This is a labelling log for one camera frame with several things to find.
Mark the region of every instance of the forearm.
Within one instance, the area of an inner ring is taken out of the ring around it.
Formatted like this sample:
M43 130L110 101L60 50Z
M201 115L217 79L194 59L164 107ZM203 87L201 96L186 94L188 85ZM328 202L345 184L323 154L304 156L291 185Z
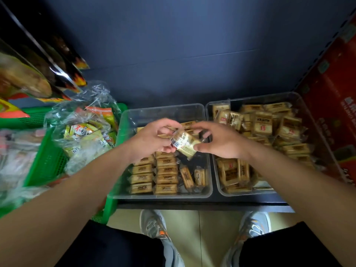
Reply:
M355 262L356 192L255 142L248 143L248 162L302 216L309 228L344 266Z
M95 214L130 159L126 144L122 144L3 217L0 265L54 266Z

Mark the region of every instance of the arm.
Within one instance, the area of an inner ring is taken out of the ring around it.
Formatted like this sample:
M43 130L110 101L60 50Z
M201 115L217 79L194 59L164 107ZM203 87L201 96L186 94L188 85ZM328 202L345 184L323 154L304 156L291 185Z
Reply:
M54 266L95 214L125 168L155 151L174 151L164 126L148 124L138 134L90 162L71 178L0 220L0 266Z
M247 161L303 218L341 265L354 265L354 188L247 139L226 125L201 122L193 128L208 129L207 134L213 137L211 143L195 145L197 151Z

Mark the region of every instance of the dark blue shelf back panel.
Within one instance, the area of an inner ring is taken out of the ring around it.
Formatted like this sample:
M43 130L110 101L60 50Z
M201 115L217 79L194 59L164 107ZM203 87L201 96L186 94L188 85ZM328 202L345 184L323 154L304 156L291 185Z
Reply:
M356 0L42 0L130 107L293 89Z

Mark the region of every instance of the tiled floor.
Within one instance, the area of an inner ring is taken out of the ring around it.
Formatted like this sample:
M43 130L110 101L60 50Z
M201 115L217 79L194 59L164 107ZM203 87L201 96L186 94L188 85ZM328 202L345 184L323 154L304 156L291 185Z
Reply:
M117 210L108 226L140 233L141 210ZM238 233L243 215L236 211L162 210L167 231L180 252L186 267L219 267ZM272 230L295 225L297 214L269 213Z

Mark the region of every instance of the clear plastic bin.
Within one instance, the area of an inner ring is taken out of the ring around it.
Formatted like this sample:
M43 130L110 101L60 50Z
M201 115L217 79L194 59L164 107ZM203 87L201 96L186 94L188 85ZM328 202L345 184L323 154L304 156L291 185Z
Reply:
M202 104L188 104L179 106L154 107L154 108L138 108L123 112L118 130L118 139L116 144L120 144L136 134L135 128L142 127L146 124L161 118L169 118L180 123L188 121L205 121L205 108ZM178 158L181 162L189 167L190 172L193 172L196 166L208 169L206 175L207 186L201 193L180 193L177 195L153 195L153 194L135 194L128 193L128 177L131 174L128 169L130 165L118 179L116 185L109 193L109 197L114 199L189 199L189 198L206 198L212 194L212 181L210 170L210 158L208 154L196 153L191 161L187 161L186 157L179 153Z
M341 181L345 181L345 176L337 163L329 145L327 144L320 128L316 125L310 111L305 105L301 96L295 92L288 93L280 93L280 94L272 94L272 95L262 95L262 96L254 96L249 98L238 98L231 100L222 100L222 101L213 101L207 103L205 106L205 111L207 114L207 120L212 120L212 104L230 101L231 110L238 111L243 104L271 104L277 102L290 102L293 108L298 109L296 117L300 117L303 119L303 126L307 127L308 130L306 134L308 135L307 143L311 143L315 146L315 150L313 152L313 156L319 158L322 161L322 165L327 168L323 173L332 176ZM266 193L275 193L274 190L252 190L251 192L241 192L228 194L225 193L220 187L220 180L216 165L216 157L213 156L213 162L215 177L217 182L217 188L219 192L226 197L234 197L241 195L253 195L253 194L266 194Z

